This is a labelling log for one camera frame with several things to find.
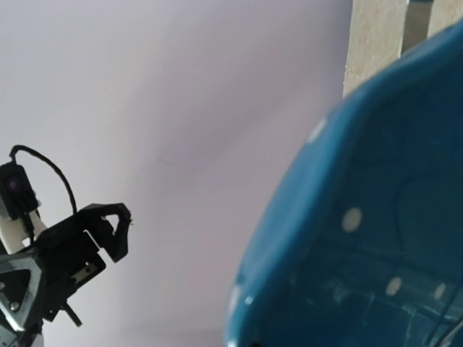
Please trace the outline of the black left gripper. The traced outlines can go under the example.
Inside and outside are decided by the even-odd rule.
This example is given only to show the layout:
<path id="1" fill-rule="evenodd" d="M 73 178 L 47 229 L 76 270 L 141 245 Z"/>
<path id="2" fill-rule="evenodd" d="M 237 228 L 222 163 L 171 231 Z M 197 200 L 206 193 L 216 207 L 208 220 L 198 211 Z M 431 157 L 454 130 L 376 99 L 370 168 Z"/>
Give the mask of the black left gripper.
<path id="1" fill-rule="evenodd" d="M 1 256 L 1 312 L 17 332 L 60 311 L 79 322 L 69 298 L 106 268 L 100 249 L 114 263 L 127 256 L 131 212 L 124 203 L 88 205 L 38 236 L 30 217 L 21 223 L 30 245 Z"/>

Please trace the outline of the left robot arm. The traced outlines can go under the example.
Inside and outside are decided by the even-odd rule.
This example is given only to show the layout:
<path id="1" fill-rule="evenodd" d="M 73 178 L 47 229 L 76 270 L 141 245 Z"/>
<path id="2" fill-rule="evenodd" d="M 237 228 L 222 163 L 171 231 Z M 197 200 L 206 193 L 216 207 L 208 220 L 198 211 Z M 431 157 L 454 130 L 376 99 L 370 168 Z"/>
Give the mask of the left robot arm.
<path id="1" fill-rule="evenodd" d="M 28 247 L 1 256 L 1 345 L 31 346 L 44 321 L 66 312 L 69 297 L 102 273 L 104 249 L 113 262 L 128 253 L 131 213 L 122 203 L 93 204 L 47 228 Z"/>

